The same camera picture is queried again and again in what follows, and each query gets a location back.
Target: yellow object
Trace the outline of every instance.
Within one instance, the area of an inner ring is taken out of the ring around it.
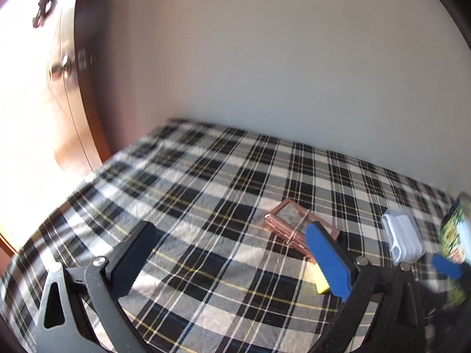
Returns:
[[[325,293],[330,290],[329,283],[322,273],[319,264],[314,265],[314,280],[316,282],[317,293]]]

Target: yellow sponge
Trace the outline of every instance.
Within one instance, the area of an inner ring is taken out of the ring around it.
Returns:
[[[330,290],[329,283],[327,282],[326,277],[321,271],[319,264],[314,266],[314,280],[316,282],[317,293],[325,293]]]

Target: blue gripper pad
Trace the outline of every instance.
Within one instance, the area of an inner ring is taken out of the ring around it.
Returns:
[[[460,264],[455,264],[448,259],[446,259],[441,254],[434,254],[432,258],[432,263],[437,269],[437,271],[448,275],[451,279],[458,280],[463,276],[463,271]]]
[[[352,292],[356,268],[345,251],[319,222],[311,223],[306,228],[306,244],[326,277],[331,292],[347,301]]]

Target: metal screw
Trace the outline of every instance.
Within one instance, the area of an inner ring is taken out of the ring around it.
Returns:
[[[401,270],[404,272],[411,270],[411,266],[407,263],[401,263],[399,266],[401,267]]]
[[[362,267],[364,266],[367,266],[369,264],[369,260],[364,257],[364,256],[358,256],[356,259],[355,259],[356,263]]]
[[[59,272],[62,268],[62,264],[59,262],[52,263],[49,270],[51,272]]]
[[[93,261],[93,265],[95,265],[96,267],[100,267],[101,265],[103,265],[105,263],[105,261],[106,261],[106,259],[103,256],[100,256],[100,257],[97,257]]]

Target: wall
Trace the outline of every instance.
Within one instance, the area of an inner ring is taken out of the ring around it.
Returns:
[[[114,0],[114,151],[169,117],[471,191],[471,51],[438,0]]]

